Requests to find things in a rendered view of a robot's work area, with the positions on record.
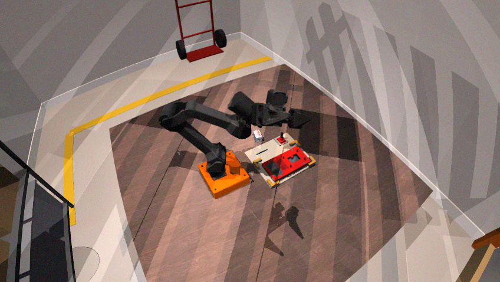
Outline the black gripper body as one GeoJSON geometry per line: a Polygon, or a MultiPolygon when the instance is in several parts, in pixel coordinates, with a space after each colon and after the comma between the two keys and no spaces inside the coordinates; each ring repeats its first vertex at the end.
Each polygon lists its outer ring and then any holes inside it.
{"type": "MultiPolygon", "coordinates": [[[[252,106],[252,113],[251,113],[251,122],[253,126],[263,126],[262,125],[262,111],[263,111],[263,105],[264,103],[254,103],[252,106]]],[[[283,108],[280,107],[273,107],[275,110],[283,112],[283,108]]],[[[289,128],[294,128],[294,108],[291,108],[289,112],[291,114],[291,117],[287,120],[283,120],[277,124],[274,124],[272,126],[279,126],[282,127],[282,123],[288,123],[289,128]]]]}

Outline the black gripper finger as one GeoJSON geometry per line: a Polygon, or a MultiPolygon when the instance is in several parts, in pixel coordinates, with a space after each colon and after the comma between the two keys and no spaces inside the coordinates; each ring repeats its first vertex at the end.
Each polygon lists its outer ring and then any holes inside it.
{"type": "Polygon", "coordinates": [[[294,108],[294,128],[300,128],[311,120],[311,116],[302,114],[300,109],[294,108]]]}
{"type": "Polygon", "coordinates": [[[262,125],[272,126],[291,117],[290,113],[275,110],[271,104],[264,104],[262,111],[262,125]]]}

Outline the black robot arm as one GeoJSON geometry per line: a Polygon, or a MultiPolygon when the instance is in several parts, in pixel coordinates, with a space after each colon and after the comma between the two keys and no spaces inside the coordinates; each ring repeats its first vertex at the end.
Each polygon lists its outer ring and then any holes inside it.
{"type": "MultiPolygon", "coordinates": [[[[270,89],[267,92],[266,104],[283,108],[288,95],[285,91],[270,89]]],[[[251,135],[251,113],[254,102],[241,91],[237,92],[228,104],[228,110],[235,114],[227,114],[204,106],[194,100],[177,101],[163,107],[159,123],[170,132],[181,134],[186,140],[198,148],[207,158],[207,171],[213,181],[227,175],[226,147],[220,142],[212,143],[186,120],[196,118],[227,130],[238,139],[246,139],[251,135]],[[182,110],[182,111],[181,111],[182,110]]]]}

